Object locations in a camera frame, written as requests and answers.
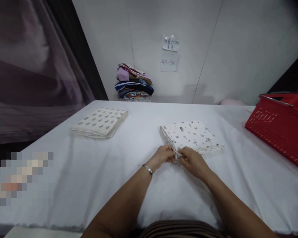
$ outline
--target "red plastic basket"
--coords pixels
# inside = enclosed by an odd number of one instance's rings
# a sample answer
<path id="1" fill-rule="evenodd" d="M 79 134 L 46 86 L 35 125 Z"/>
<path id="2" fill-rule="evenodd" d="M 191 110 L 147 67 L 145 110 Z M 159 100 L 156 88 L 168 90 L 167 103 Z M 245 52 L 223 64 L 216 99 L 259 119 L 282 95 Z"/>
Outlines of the red plastic basket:
<path id="1" fill-rule="evenodd" d="M 259 98 L 245 128 L 298 166 L 298 92 Z"/>

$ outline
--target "purple curtain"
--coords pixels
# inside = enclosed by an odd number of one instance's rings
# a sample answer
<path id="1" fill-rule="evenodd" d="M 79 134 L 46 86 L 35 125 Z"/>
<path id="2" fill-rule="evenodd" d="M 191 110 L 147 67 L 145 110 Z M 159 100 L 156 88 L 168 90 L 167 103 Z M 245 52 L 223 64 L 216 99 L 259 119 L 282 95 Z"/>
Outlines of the purple curtain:
<path id="1" fill-rule="evenodd" d="M 0 143 L 36 140 L 93 100 L 44 0 L 0 0 Z"/>

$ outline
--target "paper sign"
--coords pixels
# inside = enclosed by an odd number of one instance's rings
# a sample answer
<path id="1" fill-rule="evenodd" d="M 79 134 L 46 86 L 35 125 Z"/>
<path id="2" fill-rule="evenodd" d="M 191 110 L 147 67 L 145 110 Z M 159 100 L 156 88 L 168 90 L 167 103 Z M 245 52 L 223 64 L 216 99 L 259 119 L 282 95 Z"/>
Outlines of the paper sign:
<path id="1" fill-rule="evenodd" d="M 180 55 L 170 52 L 162 52 L 160 61 L 160 71 L 178 72 L 178 63 Z"/>
<path id="2" fill-rule="evenodd" d="M 176 39 L 174 35 L 171 37 L 164 35 L 162 38 L 162 48 L 169 51 L 178 51 L 179 39 Z"/>

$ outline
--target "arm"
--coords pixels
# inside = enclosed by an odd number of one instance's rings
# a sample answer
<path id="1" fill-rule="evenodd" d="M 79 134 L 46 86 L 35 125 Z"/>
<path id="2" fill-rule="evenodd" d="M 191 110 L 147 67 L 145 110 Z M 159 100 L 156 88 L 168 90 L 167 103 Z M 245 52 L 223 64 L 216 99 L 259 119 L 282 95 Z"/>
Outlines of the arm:
<path id="1" fill-rule="evenodd" d="M 211 191 L 223 223 L 234 237 L 278 238 L 209 168 L 199 153 L 188 147 L 179 152 L 184 155 L 182 165 Z"/>
<path id="2" fill-rule="evenodd" d="M 161 146 L 146 165 L 155 172 L 163 162 L 173 160 L 174 155 L 171 146 Z M 94 217 L 82 238 L 126 236 L 136 224 L 150 182 L 150 173 L 141 167 Z"/>

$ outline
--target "bracelet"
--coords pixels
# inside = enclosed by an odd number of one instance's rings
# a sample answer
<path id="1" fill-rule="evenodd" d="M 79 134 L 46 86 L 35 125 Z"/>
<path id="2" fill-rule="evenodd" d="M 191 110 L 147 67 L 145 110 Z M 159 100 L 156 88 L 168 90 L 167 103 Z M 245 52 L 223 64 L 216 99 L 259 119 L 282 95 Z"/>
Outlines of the bracelet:
<path id="1" fill-rule="evenodd" d="M 148 167 L 147 165 L 145 165 L 145 164 L 143 164 L 142 166 L 145 167 L 145 168 L 148 170 L 148 172 L 150 173 L 151 177 L 153 177 L 153 172 L 152 172 L 151 168 L 149 168 L 149 167 Z"/>

